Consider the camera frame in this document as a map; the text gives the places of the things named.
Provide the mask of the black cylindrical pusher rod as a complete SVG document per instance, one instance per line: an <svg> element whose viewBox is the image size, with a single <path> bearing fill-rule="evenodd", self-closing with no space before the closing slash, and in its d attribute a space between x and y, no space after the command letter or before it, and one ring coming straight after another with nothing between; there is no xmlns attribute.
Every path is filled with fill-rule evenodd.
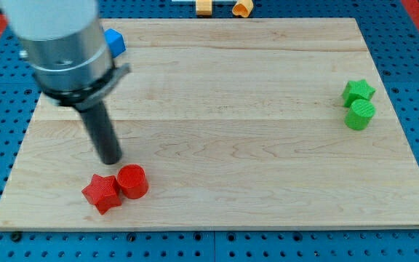
<svg viewBox="0 0 419 262"><path fill-rule="evenodd" d="M101 162L116 164L122 151L104 102L80 110L79 114Z"/></svg>

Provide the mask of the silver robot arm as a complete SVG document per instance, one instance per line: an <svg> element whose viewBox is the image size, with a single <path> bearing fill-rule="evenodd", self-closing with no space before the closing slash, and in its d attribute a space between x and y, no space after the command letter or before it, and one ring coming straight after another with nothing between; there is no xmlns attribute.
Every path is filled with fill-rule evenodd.
<svg viewBox="0 0 419 262"><path fill-rule="evenodd" d="M122 151L103 100L130 66L116 66L98 3L0 0L0 5L41 91L55 105L75 109L100 160L117 163Z"/></svg>

